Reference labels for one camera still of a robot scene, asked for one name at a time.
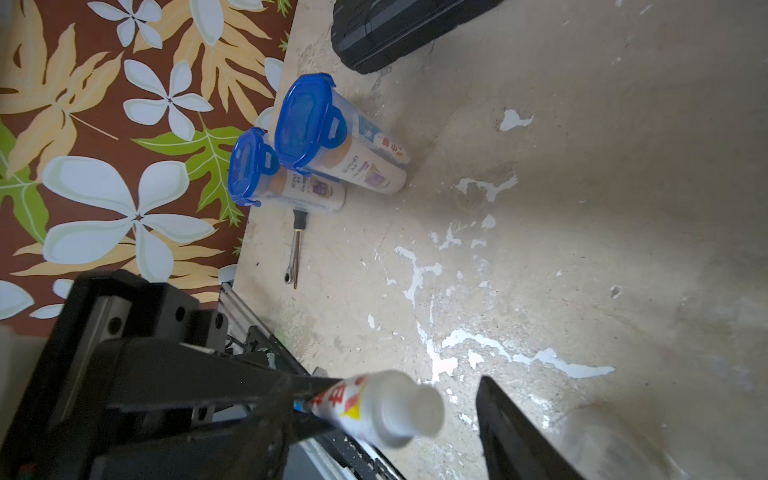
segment plastic container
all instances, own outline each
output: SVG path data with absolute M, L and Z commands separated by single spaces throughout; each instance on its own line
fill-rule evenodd
M 379 448 L 399 449 L 414 437 L 435 436 L 445 421 L 440 392 L 396 370 L 342 380 L 295 407 Z
M 299 77 L 283 100 L 275 130 L 280 163 L 392 195 L 406 183 L 409 158 L 399 142 L 333 89 L 328 74 Z
M 228 187 L 232 200 L 246 207 L 270 200 L 308 212 L 338 212 L 346 189 L 335 180 L 300 175 L 280 166 L 261 128 L 240 135 L 230 157 Z

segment screwdriver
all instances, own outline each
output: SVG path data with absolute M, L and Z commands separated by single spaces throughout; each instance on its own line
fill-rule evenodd
M 296 252 L 293 255 L 293 289 L 299 284 L 299 252 L 301 251 L 301 233 L 306 229 L 306 212 L 293 211 L 293 235 L 296 241 Z

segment white flower print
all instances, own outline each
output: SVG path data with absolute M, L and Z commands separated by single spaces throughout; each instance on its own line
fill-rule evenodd
M 211 111 L 214 109 L 205 98 L 198 94 L 179 95 L 192 84 L 192 71 L 186 60 L 175 64 L 173 70 L 170 71 L 168 92 L 165 91 L 163 84 L 152 69 L 140 61 L 126 60 L 123 63 L 123 68 L 125 77 L 130 83 L 161 97 L 158 100 L 134 98 L 123 103 L 125 114 L 138 124 L 154 125 L 168 110 L 170 130 L 177 137 L 190 141 L 194 136 L 194 125 L 177 107 L 192 111 Z
M 144 170 L 138 207 L 118 171 L 96 158 L 57 157 L 43 170 L 42 183 L 69 200 L 125 215 L 120 220 L 84 220 L 51 228 L 43 243 L 43 258 L 52 263 L 90 263 L 109 253 L 134 228 L 139 273 L 150 282 L 165 282 L 173 272 L 174 256 L 147 227 L 178 243 L 191 243 L 214 231 L 199 218 L 147 214 L 187 191 L 187 168 L 178 161 L 160 161 Z
M 135 13 L 134 0 L 118 0 L 118 2 L 125 9 L 125 12 L 104 2 L 89 2 L 88 6 L 91 7 L 91 10 L 96 15 L 106 18 L 111 22 L 123 20 L 118 25 L 118 38 L 123 48 L 130 45 L 134 40 L 136 28 L 141 32 L 141 36 L 144 37 L 147 45 L 152 48 L 163 48 L 163 39 L 160 37 L 160 34 L 146 23 L 160 21 L 162 9 L 157 2 L 155 0 L 144 0 Z
M 15 283 L 0 280 L 0 320 L 11 318 L 34 303 L 27 290 Z
M 261 0 L 229 0 L 237 10 L 259 10 L 264 8 Z M 213 46 L 224 32 L 224 10 L 220 0 L 190 0 L 192 19 L 208 45 Z
M 270 87 L 272 87 L 274 91 L 277 91 L 277 86 L 280 85 L 280 77 L 283 76 L 283 61 L 278 60 L 277 58 L 267 57 L 264 60 L 264 72 L 266 81 L 270 83 Z M 272 113 L 274 110 L 274 106 L 264 108 L 256 119 L 256 126 L 268 131 L 272 124 Z
M 53 282 L 53 293 L 58 295 L 59 297 L 63 298 L 64 300 L 67 299 L 69 296 L 69 290 L 72 290 L 72 285 L 74 284 L 74 280 L 67 280 L 65 278 L 60 278 Z M 55 316 L 58 316 L 59 313 L 61 313 L 61 309 L 64 308 L 63 303 L 55 303 L 54 305 L 46 305 L 38 308 L 34 312 L 30 313 L 29 316 L 34 318 L 53 318 Z

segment label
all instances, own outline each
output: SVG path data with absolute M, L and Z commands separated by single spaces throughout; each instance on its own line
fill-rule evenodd
M 342 380 L 308 402 L 310 411 L 335 422 L 352 436 L 364 438 L 360 429 L 364 426 L 360 418 L 360 403 L 366 388 L 367 375 L 358 375 Z
M 345 196 L 344 186 L 339 182 L 314 175 L 300 175 L 281 168 L 263 198 L 293 207 L 332 213 L 341 210 Z
M 316 167 L 312 166 L 312 169 L 383 194 L 394 194 L 400 190 L 406 182 L 405 171 L 381 158 L 363 142 L 350 137 L 341 147 L 329 151 L 326 159 Z
M 397 144 L 394 139 L 382 132 L 379 127 L 362 115 L 358 114 L 357 119 L 357 134 L 355 137 L 358 140 L 387 160 L 394 161 L 397 164 L 408 164 L 410 162 L 405 149 Z

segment blue lid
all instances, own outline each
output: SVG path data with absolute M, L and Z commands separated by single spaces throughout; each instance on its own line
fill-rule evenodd
M 228 187 L 232 200 L 238 205 L 259 207 L 261 202 L 251 200 L 262 175 L 274 175 L 280 169 L 275 150 L 264 141 L 266 132 L 251 127 L 240 135 L 230 156 Z
M 346 122 L 333 106 L 336 84 L 325 73 L 302 75 L 288 90 L 275 130 L 280 163 L 301 174 L 320 147 L 336 148 L 346 139 Z

